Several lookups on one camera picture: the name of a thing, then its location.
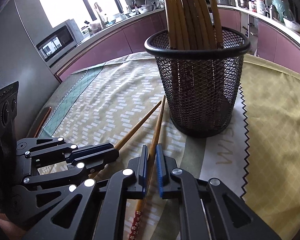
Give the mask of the pink thermos jug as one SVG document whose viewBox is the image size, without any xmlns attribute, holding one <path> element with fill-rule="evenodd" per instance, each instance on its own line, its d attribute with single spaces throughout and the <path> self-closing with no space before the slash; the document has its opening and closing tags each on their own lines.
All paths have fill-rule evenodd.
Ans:
<svg viewBox="0 0 300 240">
<path fill-rule="evenodd" d="M 255 0 L 256 10 L 258 14 L 266 15 L 266 5 L 264 0 Z"/>
</svg>

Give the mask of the white microwave oven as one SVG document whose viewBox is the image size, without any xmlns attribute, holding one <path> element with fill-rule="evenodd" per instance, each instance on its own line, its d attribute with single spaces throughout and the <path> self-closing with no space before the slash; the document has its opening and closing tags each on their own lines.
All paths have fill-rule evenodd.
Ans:
<svg viewBox="0 0 300 240">
<path fill-rule="evenodd" d="M 40 41 L 36 48 L 50 66 L 83 40 L 83 34 L 74 19 L 68 19 L 53 28 L 53 32 Z"/>
</svg>

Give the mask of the dark wooden chopstick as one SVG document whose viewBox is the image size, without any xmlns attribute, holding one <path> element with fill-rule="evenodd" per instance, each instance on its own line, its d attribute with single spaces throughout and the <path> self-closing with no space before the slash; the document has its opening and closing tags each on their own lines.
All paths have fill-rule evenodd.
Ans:
<svg viewBox="0 0 300 240">
<path fill-rule="evenodd" d="M 158 107 L 160 110 L 158 116 L 154 116 L 156 123 L 154 125 L 154 135 L 152 138 L 157 138 L 160 135 L 165 101 L 166 96 L 164 95 L 162 99 L 154 107 L 152 107 L 151 110 L 115 145 L 114 148 L 119 151 L 119 157 L 114 162 L 107 164 L 103 170 L 95 171 L 90 174 L 89 179 L 96 179 L 98 181 L 109 178 L 110 175 L 114 174 L 119 169 L 124 168 L 130 159 L 139 156 L 137 151 L 140 150 L 140 148 L 132 150 L 132 153 L 130 153 L 129 147 L 135 141 L 139 144 L 138 140 L 141 140 L 146 133 L 143 131 L 138 132 L 138 130 L 148 119 L 151 119 L 150 116 L 153 115 Z"/>
</svg>

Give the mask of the grey refrigerator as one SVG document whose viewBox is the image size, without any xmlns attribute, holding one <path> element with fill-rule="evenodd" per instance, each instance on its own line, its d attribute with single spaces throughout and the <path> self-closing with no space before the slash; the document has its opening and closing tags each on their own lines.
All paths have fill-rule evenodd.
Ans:
<svg viewBox="0 0 300 240">
<path fill-rule="evenodd" d="M 0 89 L 19 82 L 15 135 L 27 136 L 60 81 L 42 59 L 37 44 L 50 22 L 40 0 L 0 0 Z"/>
</svg>

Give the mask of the kitchen faucet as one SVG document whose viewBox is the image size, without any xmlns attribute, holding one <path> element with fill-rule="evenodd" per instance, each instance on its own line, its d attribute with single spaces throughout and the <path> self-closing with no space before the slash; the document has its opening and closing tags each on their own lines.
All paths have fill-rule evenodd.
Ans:
<svg viewBox="0 0 300 240">
<path fill-rule="evenodd" d="M 100 20 L 100 24 L 102 26 L 102 29 L 106 28 L 105 20 L 104 20 L 104 18 L 102 16 L 102 9 L 101 9 L 101 7 L 98 5 L 97 2 L 94 3 L 94 7 L 95 7 L 95 10 L 97 12 L 98 18 Z"/>
</svg>

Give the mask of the patterned beige tablecloth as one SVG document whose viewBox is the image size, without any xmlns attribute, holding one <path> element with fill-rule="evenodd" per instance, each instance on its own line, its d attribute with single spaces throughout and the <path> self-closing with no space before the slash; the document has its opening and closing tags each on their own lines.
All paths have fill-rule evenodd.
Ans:
<svg viewBox="0 0 300 240">
<path fill-rule="evenodd" d="M 78 147 L 110 142 L 116 145 L 164 95 L 153 56 L 139 52 L 119 57 L 71 74 L 46 105 L 53 113 L 39 137 L 63 137 Z M 99 172 L 96 180 L 108 179 L 139 157 L 142 146 L 153 140 L 160 107 L 119 150 L 120 156 Z M 230 124 L 210 138 L 191 138 L 181 133 L 170 119 L 165 102 L 159 143 L 164 155 L 195 178 L 219 178 L 242 198 L 247 172 L 246 115 L 239 86 Z M 154 164 L 151 184 L 136 239 L 180 239 L 178 201 L 159 196 Z"/>
</svg>

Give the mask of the yellow cloth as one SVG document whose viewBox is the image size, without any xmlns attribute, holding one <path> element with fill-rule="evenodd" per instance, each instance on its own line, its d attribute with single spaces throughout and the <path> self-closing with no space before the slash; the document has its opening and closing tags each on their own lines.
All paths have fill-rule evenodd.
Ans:
<svg viewBox="0 0 300 240">
<path fill-rule="evenodd" d="M 245 203 L 282 239 L 300 230 L 300 74 L 245 55 L 248 129 Z"/>
</svg>

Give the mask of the black mesh utensil holder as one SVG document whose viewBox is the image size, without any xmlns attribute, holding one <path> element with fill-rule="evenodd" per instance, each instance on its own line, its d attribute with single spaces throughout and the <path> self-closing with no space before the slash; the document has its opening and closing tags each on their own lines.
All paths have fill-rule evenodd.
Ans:
<svg viewBox="0 0 300 240">
<path fill-rule="evenodd" d="M 155 57 L 170 118 L 189 137 L 212 137 L 231 121 L 250 41 L 231 28 L 223 27 L 222 34 L 223 48 L 215 50 L 171 49 L 167 30 L 144 44 Z"/>
</svg>

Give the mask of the steel stock pot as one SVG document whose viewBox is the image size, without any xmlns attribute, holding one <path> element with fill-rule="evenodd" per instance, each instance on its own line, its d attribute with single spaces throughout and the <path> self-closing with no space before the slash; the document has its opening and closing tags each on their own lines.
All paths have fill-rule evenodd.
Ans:
<svg viewBox="0 0 300 240">
<path fill-rule="evenodd" d="M 236 7 L 249 9 L 249 2 L 251 0 L 235 0 Z"/>
</svg>

